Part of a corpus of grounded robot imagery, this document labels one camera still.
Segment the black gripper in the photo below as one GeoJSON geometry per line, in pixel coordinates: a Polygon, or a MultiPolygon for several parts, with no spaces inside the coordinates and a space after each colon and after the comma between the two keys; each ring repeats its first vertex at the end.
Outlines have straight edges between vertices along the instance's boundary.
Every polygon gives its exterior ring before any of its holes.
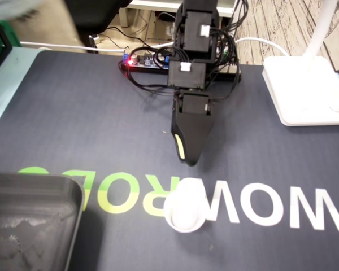
{"type": "Polygon", "coordinates": [[[214,125],[212,100],[201,91],[180,91],[175,95],[172,135],[181,162],[193,167],[199,161],[214,125]]]}

